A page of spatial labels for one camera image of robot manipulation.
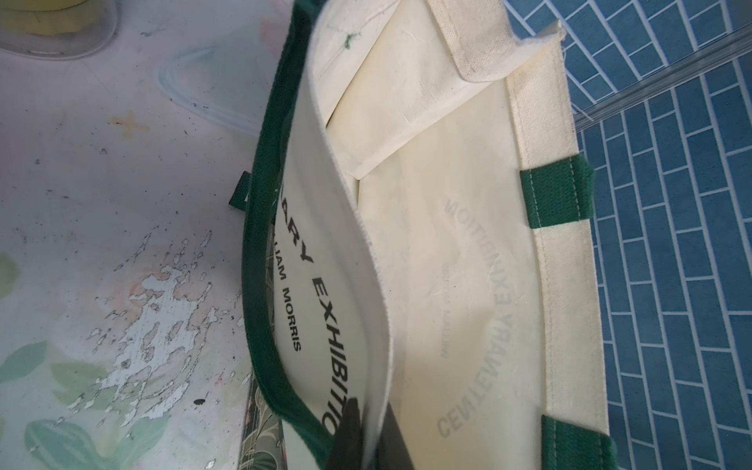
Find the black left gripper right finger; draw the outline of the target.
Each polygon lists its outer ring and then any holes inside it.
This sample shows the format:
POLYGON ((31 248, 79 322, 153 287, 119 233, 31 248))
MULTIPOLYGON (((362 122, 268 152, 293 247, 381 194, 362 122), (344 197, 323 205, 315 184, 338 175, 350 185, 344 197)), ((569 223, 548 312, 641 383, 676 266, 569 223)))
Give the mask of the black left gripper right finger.
POLYGON ((392 406, 388 405, 375 452, 376 470, 413 470, 409 450, 392 406))

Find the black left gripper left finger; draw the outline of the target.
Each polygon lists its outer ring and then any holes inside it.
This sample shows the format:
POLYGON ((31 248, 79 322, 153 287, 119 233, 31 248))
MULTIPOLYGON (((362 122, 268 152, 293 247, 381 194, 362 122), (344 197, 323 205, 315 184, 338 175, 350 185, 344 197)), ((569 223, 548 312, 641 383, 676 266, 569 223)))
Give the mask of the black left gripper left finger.
POLYGON ((358 400, 350 398, 346 402, 344 414, 330 454, 324 466, 325 470, 359 470, 362 468, 363 433, 362 417, 358 400))

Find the cream canvas tote bag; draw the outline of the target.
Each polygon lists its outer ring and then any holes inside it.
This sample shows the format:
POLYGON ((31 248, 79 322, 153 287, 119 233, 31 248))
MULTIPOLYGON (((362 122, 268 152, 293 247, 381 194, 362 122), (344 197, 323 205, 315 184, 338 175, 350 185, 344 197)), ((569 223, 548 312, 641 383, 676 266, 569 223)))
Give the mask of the cream canvas tote bag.
POLYGON ((242 300, 291 469, 358 400, 414 469, 614 469, 591 219, 553 21, 500 1, 297 1, 253 169, 242 300))

